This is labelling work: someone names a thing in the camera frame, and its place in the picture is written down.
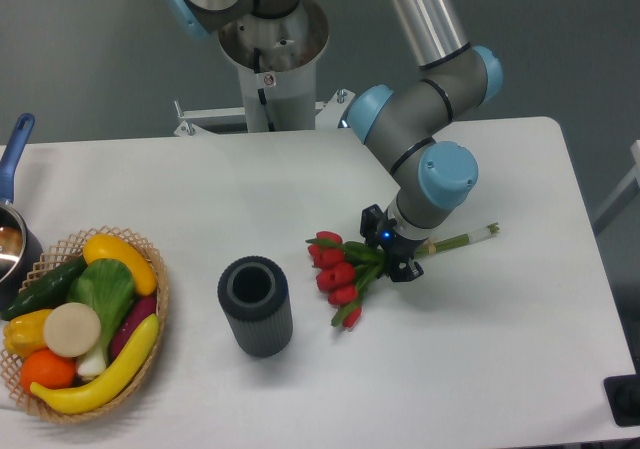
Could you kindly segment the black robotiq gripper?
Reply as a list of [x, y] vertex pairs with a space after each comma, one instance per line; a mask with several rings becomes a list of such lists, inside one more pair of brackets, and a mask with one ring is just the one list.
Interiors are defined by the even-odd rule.
[[362, 210], [360, 235], [366, 246], [383, 250], [385, 268], [392, 282], [411, 282], [424, 274], [421, 265], [412, 258], [426, 239], [411, 239], [402, 235], [397, 220], [384, 216], [378, 205]]

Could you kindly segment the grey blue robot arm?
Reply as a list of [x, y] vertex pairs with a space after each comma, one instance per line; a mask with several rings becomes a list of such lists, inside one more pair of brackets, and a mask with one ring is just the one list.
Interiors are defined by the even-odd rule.
[[[316, 125], [316, 64], [328, 22], [313, 0], [166, 0], [194, 38], [216, 35], [235, 65], [247, 129], [274, 132]], [[450, 0], [391, 0], [421, 78], [395, 92], [372, 87], [350, 102], [341, 120], [399, 190], [386, 209], [366, 208], [360, 232], [381, 249], [395, 282], [421, 276], [418, 249], [461, 205], [478, 178], [465, 148], [435, 135], [501, 88], [499, 60], [465, 36]]]

